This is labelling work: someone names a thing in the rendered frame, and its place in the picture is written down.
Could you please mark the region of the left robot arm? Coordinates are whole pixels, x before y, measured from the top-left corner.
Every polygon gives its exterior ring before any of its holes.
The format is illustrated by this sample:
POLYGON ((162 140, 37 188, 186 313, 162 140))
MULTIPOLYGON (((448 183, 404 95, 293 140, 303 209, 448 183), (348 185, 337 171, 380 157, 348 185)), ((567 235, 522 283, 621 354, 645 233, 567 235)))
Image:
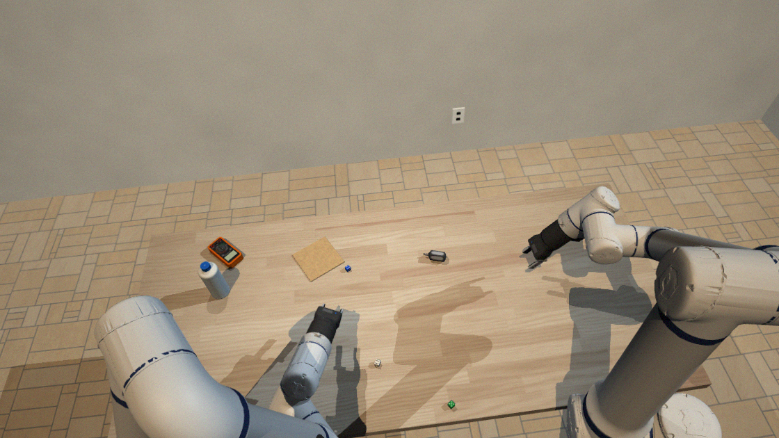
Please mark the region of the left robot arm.
POLYGON ((310 400, 328 362, 320 343, 298 344, 266 409, 208 374, 158 298, 115 304, 95 338, 117 438, 338 438, 310 400))

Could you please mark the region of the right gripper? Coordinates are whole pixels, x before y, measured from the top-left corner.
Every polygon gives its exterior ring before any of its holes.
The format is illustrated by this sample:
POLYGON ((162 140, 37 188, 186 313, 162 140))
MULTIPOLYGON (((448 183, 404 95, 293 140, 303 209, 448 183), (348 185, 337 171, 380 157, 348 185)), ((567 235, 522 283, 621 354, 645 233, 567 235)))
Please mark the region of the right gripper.
POLYGON ((529 238, 529 246, 522 252, 527 254, 533 252, 535 262, 528 268, 534 269, 536 266, 547 261, 551 253, 562 248, 567 242, 580 242, 584 239, 584 233, 574 228, 567 217, 567 210, 559 215, 558 219, 544 228, 544 230, 529 238), (564 234, 565 233, 565 234, 564 234), (576 239, 574 239, 576 238, 576 239))

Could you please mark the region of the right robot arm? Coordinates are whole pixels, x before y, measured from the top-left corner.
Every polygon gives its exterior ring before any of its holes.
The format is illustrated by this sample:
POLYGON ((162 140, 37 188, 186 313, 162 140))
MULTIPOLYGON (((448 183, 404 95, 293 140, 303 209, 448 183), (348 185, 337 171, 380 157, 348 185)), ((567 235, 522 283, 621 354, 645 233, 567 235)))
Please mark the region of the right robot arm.
POLYGON ((586 395, 569 395, 568 438, 722 438, 705 403, 675 392, 737 326, 779 326, 779 246, 752 249, 672 227, 617 225, 618 210, 617 197, 599 186, 567 217, 595 263, 659 261, 657 303, 607 378, 586 395))

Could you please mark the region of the orange square mat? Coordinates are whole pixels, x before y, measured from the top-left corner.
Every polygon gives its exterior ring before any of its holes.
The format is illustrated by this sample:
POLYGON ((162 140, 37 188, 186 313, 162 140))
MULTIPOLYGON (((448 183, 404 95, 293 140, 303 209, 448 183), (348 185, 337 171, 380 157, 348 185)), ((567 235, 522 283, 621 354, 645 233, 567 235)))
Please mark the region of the orange square mat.
POLYGON ((344 263, 325 236, 292 256, 311 282, 344 263))

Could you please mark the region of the grey plastic bottle with blue cap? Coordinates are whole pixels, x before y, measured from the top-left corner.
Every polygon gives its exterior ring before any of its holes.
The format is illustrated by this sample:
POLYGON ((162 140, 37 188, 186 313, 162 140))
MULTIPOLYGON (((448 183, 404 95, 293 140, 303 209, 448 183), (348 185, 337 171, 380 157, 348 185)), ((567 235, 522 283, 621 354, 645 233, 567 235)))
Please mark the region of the grey plastic bottle with blue cap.
POLYGON ((230 288, 223 279, 222 273, 213 262, 204 261, 198 270, 198 275, 215 299, 222 299, 228 295, 230 288))

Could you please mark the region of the orange digital multimeter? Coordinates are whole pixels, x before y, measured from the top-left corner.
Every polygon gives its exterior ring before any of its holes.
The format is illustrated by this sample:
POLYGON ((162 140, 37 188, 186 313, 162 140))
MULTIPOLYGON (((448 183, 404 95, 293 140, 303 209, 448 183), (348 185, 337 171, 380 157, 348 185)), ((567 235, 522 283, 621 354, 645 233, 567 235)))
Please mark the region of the orange digital multimeter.
POLYGON ((228 268, 234 268, 243 260, 243 255, 222 237, 217 238, 208 246, 209 251, 228 268))

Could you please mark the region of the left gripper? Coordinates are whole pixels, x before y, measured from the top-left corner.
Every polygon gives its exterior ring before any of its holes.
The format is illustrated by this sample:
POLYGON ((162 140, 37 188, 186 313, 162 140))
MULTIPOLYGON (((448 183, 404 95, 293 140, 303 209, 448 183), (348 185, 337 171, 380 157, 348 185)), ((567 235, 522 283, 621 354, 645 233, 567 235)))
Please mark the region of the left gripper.
MULTIPOLYGON (((343 309, 335 311, 325 307, 326 304, 322 304, 322 307, 318 307, 316 313, 314 313, 314 320, 309 326, 307 334, 301 337, 300 343, 304 341, 315 341, 322 344, 323 347, 328 350, 328 358, 332 350, 332 341, 336 333, 336 329, 340 325, 340 318, 342 318, 343 309), (318 333, 317 333, 318 332, 318 333)), ((300 344, 299 343, 299 344, 300 344)))

